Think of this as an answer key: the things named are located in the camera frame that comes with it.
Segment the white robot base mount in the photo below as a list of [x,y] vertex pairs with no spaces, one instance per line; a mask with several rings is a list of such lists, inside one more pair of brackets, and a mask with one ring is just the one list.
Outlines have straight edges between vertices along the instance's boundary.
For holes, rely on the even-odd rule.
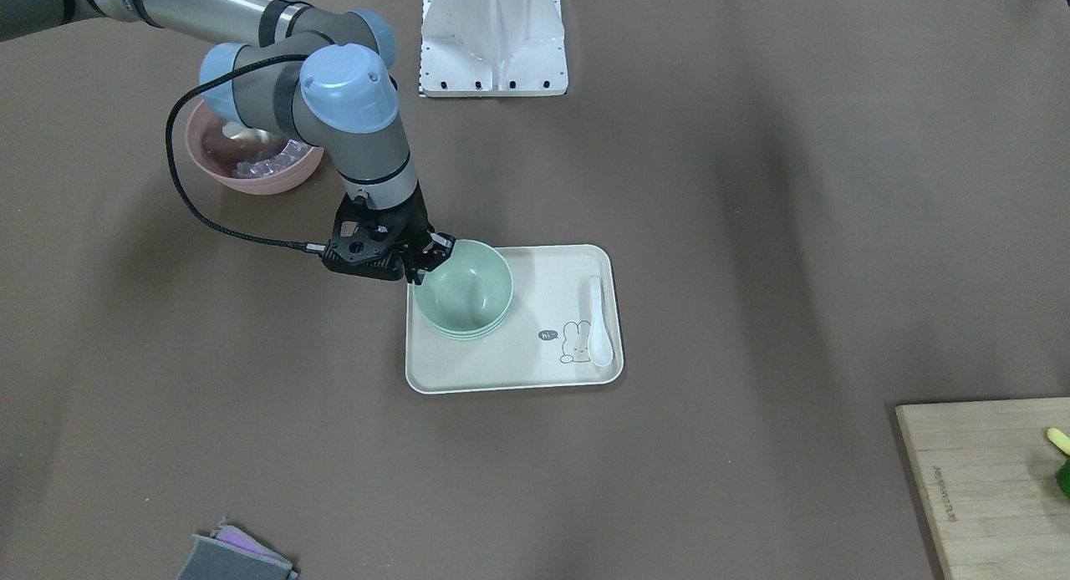
[[567,93],[562,0],[421,0],[425,98]]

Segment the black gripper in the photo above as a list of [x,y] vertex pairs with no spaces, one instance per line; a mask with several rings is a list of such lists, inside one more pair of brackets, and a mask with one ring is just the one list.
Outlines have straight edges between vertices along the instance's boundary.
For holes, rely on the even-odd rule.
[[[360,207],[370,208],[367,199],[363,196],[348,199],[360,203]],[[435,233],[435,229],[428,222],[423,194],[419,190],[414,192],[409,199],[406,199],[400,208],[408,213],[408,223],[406,223],[404,233],[397,242],[397,250],[400,253],[402,263],[404,263],[406,281],[421,286],[426,272],[435,271],[437,268],[450,259],[456,238],[446,233]]]

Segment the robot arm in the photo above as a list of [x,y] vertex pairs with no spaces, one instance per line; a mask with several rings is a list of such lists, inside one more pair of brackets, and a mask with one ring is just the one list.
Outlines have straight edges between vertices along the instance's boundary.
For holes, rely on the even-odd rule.
[[[330,13],[304,0],[3,0],[3,40],[93,18],[207,40],[199,83],[166,122],[166,157],[192,215],[221,234],[308,253],[339,274],[421,284],[454,236],[429,222],[389,77],[396,39],[371,10]],[[322,147],[343,181],[326,242],[248,235],[192,205],[175,169],[175,116],[202,97],[219,118]]]

